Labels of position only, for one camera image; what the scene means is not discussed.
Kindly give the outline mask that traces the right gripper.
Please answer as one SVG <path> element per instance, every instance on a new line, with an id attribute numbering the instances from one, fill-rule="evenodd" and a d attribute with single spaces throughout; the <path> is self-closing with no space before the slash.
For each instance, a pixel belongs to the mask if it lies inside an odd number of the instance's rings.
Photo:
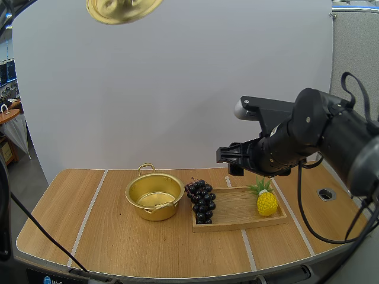
<path id="1" fill-rule="evenodd" d="M 267 139 L 256 138 L 244 143 L 232 143 L 228 147 L 220 147 L 216 151 L 216 163 L 229 163 L 228 173 L 232 176 L 243 176 L 244 169 L 235 164 L 243 164 L 250 172 L 261 176 L 273 176 L 275 168 L 270 161 L 267 150 Z"/>

